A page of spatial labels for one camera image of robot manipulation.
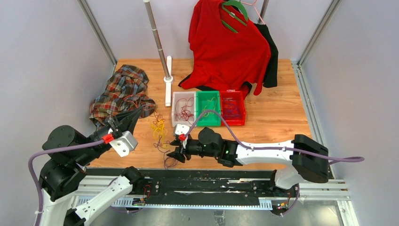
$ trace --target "green tray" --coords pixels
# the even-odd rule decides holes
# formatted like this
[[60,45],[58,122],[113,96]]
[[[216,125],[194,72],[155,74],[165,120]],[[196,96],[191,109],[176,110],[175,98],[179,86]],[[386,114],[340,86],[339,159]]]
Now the green tray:
[[[204,110],[215,110],[221,114],[219,91],[198,91],[196,101],[197,115]],[[220,118],[214,113],[206,113],[197,126],[220,126]]]

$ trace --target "plaid cloth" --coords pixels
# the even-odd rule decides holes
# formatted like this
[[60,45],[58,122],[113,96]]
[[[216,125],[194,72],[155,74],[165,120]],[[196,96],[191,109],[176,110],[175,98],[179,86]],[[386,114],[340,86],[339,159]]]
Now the plaid cloth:
[[89,119],[99,128],[105,119],[119,113],[136,109],[143,105],[140,118],[152,114],[157,105],[146,96],[147,74],[140,68],[123,65],[107,82],[105,92],[90,104]]

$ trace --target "red plastic bin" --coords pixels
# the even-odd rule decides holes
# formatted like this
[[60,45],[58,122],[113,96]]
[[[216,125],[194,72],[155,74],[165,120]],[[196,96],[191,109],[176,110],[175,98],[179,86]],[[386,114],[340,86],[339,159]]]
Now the red plastic bin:
[[241,92],[220,91],[220,105],[222,116],[229,126],[245,125],[246,112]]

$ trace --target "red t-shirt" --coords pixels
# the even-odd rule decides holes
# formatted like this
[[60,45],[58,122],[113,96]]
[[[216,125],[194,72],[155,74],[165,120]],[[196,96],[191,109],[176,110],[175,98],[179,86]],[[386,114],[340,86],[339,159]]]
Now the red t-shirt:
[[[271,56],[269,44],[250,20],[245,26],[224,11],[223,2],[199,0],[194,8],[188,37],[194,53],[194,69],[181,87],[239,90],[245,81],[249,81],[257,83],[254,95],[259,95]],[[226,8],[245,21],[233,7]],[[226,28],[222,20],[238,33]]]

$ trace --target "clothes hanger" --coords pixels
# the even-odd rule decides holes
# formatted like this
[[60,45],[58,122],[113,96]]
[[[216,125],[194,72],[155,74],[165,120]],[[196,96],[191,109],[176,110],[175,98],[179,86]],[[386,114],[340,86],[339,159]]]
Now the clothes hanger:
[[[230,12],[228,9],[226,9],[226,6],[234,6],[236,8],[238,8],[241,11],[241,14],[244,16],[245,21],[248,21],[248,13],[245,10],[245,7],[239,2],[239,1],[235,1],[235,0],[230,0],[227,2],[223,2],[222,3],[222,9],[224,11],[226,11],[229,15],[231,15],[232,17],[234,17],[236,20],[238,20],[240,23],[242,23],[243,25],[247,25],[244,21],[242,21],[240,18],[236,17],[236,15],[232,12]],[[222,23],[224,26],[226,26],[230,31],[234,32],[234,33],[238,33],[234,28],[232,28],[230,25],[228,25],[224,20],[222,20]]]
[[262,17],[261,17],[261,15],[259,14],[258,10],[256,9],[256,2],[257,2],[257,1],[258,1],[258,0],[255,0],[252,4],[246,3],[246,2],[242,2],[241,4],[253,6],[253,7],[255,8],[256,13],[257,13],[258,16],[259,16],[259,19],[261,19],[261,21],[262,21],[263,24],[265,24],[264,21],[263,21],[263,19],[262,19]]

